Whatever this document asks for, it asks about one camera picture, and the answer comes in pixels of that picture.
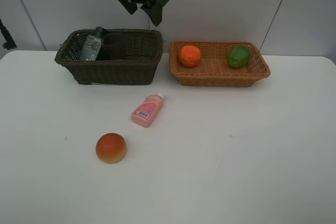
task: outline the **wicker basket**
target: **wicker basket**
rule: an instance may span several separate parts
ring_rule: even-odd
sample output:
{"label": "wicker basket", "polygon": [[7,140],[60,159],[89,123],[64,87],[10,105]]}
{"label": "wicker basket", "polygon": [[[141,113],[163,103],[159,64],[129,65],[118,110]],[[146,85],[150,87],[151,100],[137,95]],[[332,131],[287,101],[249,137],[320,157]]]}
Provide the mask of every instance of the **wicker basket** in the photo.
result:
{"label": "wicker basket", "polygon": [[146,85],[154,78],[163,52],[159,31],[110,29],[125,38],[127,56],[122,60],[79,61],[88,34],[95,30],[74,31],[61,45],[55,62],[67,68],[79,84]]}
{"label": "wicker basket", "polygon": [[[194,45],[201,50],[201,63],[185,68],[179,62],[183,46]],[[233,69],[227,63],[228,54],[239,46],[247,47],[251,56],[247,66]],[[179,83],[186,86],[249,87],[270,75],[259,50],[244,41],[176,40],[170,44],[170,71]]]}

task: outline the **white table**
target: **white table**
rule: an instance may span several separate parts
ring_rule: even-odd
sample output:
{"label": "white table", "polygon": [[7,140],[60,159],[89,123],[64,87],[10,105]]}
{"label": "white table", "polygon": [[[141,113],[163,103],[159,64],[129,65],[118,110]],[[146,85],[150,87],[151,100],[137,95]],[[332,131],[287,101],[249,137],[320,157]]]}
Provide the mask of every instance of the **white table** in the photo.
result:
{"label": "white table", "polygon": [[[81,86],[55,52],[0,61],[1,224],[336,223],[336,66],[265,56],[251,88]],[[150,128],[130,120],[167,95]],[[108,165],[100,136],[125,137]]]}

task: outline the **black cup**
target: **black cup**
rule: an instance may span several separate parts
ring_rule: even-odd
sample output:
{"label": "black cup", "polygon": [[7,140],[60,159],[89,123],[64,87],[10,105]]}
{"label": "black cup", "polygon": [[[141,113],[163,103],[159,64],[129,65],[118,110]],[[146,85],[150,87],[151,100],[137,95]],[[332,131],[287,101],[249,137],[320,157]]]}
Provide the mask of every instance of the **black cup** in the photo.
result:
{"label": "black cup", "polygon": [[126,42],[122,34],[109,33],[103,38],[103,44],[101,45],[106,60],[118,60],[126,58]]}

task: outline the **bread roll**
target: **bread roll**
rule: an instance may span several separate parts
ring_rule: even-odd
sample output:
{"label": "bread roll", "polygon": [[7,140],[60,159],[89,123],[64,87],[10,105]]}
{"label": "bread roll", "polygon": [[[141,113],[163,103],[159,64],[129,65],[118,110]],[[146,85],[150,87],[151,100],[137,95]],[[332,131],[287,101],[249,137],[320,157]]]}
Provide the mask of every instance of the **bread roll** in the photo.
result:
{"label": "bread roll", "polygon": [[125,139],[119,134],[105,134],[97,142],[96,154],[99,159],[109,164],[121,161],[126,155]]}

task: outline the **white wall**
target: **white wall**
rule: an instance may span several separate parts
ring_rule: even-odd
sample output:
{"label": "white wall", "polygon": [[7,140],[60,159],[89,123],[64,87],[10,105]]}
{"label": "white wall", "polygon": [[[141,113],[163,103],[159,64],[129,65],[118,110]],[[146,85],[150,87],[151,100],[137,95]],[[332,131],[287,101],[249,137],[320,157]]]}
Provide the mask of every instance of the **white wall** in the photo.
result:
{"label": "white wall", "polygon": [[158,29],[166,40],[249,40],[260,47],[281,0],[170,0]]}
{"label": "white wall", "polygon": [[283,0],[261,52],[336,62],[336,0]]}
{"label": "white wall", "polygon": [[[20,0],[0,0],[0,18],[18,46],[16,50],[43,50]],[[2,47],[4,42],[0,34],[0,59],[9,52]]]}
{"label": "white wall", "polygon": [[148,29],[148,17],[130,15],[117,0],[23,0],[48,50],[58,50],[77,29]]}

